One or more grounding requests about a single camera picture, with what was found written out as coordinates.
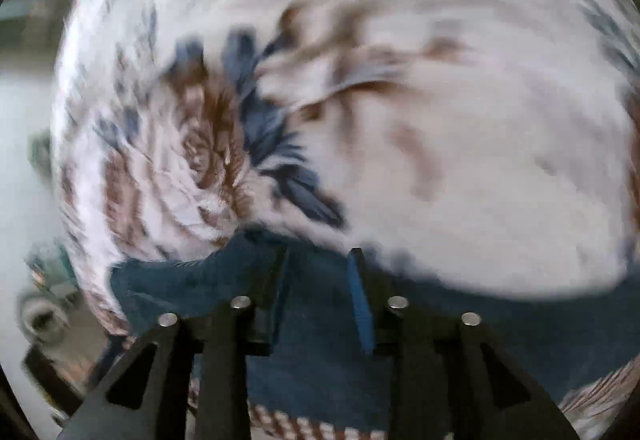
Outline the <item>dark blue denim pants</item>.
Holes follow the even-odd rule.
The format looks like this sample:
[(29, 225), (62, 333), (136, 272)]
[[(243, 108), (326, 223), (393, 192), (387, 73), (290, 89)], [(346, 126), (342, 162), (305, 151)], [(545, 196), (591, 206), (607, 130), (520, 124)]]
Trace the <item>dark blue denim pants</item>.
[[(239, 295), (256, 296), (274, 264), (288, 274), (273, 354), (248, 364), (254, 405), (363, 432), (386, 422), (390, 366), (371, 351), (368, 309), (349, 258), (305, 241), (248, 229), (196, 261), (115, 264), (110, 285), (141, 335), (166, 312), (205, 316)], [(472, 311), (560, 406), (579, 437), (597, 439), (639, 378), (639, 278), (593, 294), (509, 300), (460, 292), (405, 272), (384, 274), (416, 307), (454, 318)]]

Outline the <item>floral white fleece blanket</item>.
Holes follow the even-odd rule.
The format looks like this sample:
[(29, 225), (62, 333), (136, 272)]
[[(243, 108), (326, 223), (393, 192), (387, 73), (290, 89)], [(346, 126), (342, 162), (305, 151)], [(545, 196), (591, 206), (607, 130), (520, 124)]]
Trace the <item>floral white fleece blanket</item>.
[[(509, 300), (639, 277), (634, 0), (74, 0), (53, 178), (70, 262), (133, 340), (115, 264), (248, 229)], [(279, 439), (384, 439), (273, 413)]]

